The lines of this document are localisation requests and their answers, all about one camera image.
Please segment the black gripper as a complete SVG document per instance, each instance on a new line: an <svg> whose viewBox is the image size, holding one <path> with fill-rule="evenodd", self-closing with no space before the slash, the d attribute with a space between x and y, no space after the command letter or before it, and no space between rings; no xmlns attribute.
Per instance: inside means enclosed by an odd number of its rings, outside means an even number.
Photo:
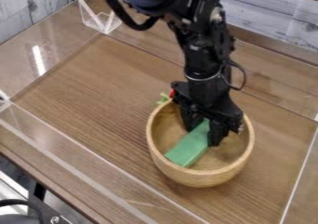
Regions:
<svg viewBox="0 0 318 224"><path fill-rule="evenodd" d="M172 101L180 109L185 131L189 132L205 119L208 121L207 144L217 147L228 132L237 133L241 127L243 111L231 99L229 74L213 74L205 78L187 76L184 81L173 81Z"/></svg>

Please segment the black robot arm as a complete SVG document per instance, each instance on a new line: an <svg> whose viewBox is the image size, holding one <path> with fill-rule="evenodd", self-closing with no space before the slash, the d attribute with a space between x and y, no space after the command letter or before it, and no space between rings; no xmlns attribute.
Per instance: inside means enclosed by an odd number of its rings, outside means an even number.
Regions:
<svg viewBox="0 0 318 224"><path fill-rule="evenodd" d="M220 0L124 0L136 12L162 20L183 50L184 81L173 82L172 102L185 130L208 122L207 144L216 146L241 128L243 112L229 97L235 88L231 60L235 38L228 32Z"/></svg>

